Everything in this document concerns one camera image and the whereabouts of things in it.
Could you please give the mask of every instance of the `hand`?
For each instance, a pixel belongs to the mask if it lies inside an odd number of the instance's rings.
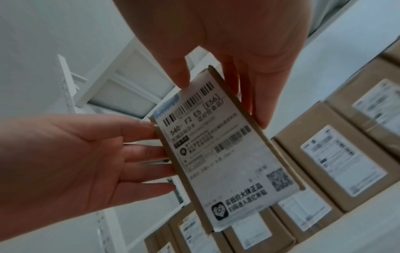
[[[309,0],[114,0],[128,25],[180,88],[197,46],[221,63],[225,81],[262,128],[273,116],[309,32]]]
[[[143,183],[175,175],[151,123],[111,115],[0,124],[0,241],[52,223],[175,190]]]

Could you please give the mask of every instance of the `label sticker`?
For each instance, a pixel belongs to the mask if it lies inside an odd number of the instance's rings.
[[[206,234],[195,211],[178,226],[191,253],[220,253],[217,243],[211,235]]]
[[[400,85],[388,79],[380,81],[363,95],[353,107],[400,136]]]
[[[330,125],[304,143],[301,149],[352,197],[387,174]]]
[[[154,117],[214,231],[299,190],[208,71]]]
[[[232,228],[245,250],[272,236],[259,213],[238,221]]]
[[[332,207],[303,180],[302,183],[305,190],[279,201],[278,205],[304,232],[327,215]]]
[[[171,242],[168,242],[162,249],[158,251],[158,253],[175,253],[175,250],[172,247]]]

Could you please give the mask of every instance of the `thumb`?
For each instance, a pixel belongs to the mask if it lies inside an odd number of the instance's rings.
[[[154,58],[158,61],[160,66],[176,84],[176,86],[181,89],[189,86],[190,71],[184,57],[169,59],[154,56]]]

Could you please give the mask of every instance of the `cardboard package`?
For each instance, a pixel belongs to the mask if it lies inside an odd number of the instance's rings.
[[[182,208],[168,225],[182,253],[233,253],[222,232],[205,232],[192,204]]]
[[[235,253],[281,253],[296,243],[270,208],[239,221],[224,234]]]
[[[400,178],[396,160],[321,102],[275,140],[345,212]]]
[[[274,140],[272,142],[306,188],[271,207],[297,242],[301,243],[334,223],[343,213],[279,144]]]
[[[148,253],[181,253],[168,223],[145,239]]]
[[[213,67],[155,110],[151,121],[207,233],[302,188]]]
[[[393,43],[382,55],[385,59],[400,66],[400,40]]]
[[[400,158],[400,68],[375,59],[327,103]]]

